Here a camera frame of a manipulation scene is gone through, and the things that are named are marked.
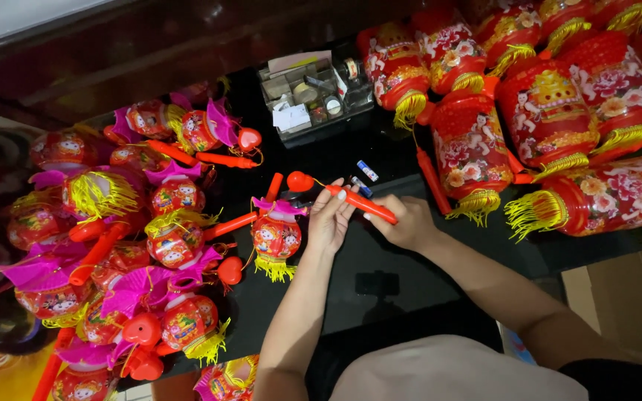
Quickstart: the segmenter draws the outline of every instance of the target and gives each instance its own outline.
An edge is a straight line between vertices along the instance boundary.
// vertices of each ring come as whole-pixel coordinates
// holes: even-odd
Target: blue battery
[[[358,166],[359,169],[363,170],[363,173],[368,176],[371,181],[378,181],[378,175],[375,173],[375,171],[371,170],[366,163],[363,163],[363,160],[358,160],[356,166]]]
[[[370,190],[368,186],[363,184],[363,181],[361,181],[360,178],[353,176],[351,178],[351,182],[359,187],[358,191],[361,192],[362,196],[365,196],[368,199],[373,197],[373,191]]]

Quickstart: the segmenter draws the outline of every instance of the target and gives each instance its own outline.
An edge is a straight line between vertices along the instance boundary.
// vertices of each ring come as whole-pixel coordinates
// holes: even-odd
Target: person
[[[305,375],[321,333],[334,256],[354,212],[345,190],[334,197],[324,190],[312,207],[307,248],[263,341],[254,401],[317,399]],[[389,242],[443,269],[477,306],[519,335],[538,366],[468,338],[434,335],[354,360],[335,382],[332,401],[642,400],[642,365],[528,279],[435,228],[425,200],[387,196],[374,202],[398,223],[364,217]],[[429,325],[433,319],[423,320]],[[346,348],[363,348],[363,341]]]

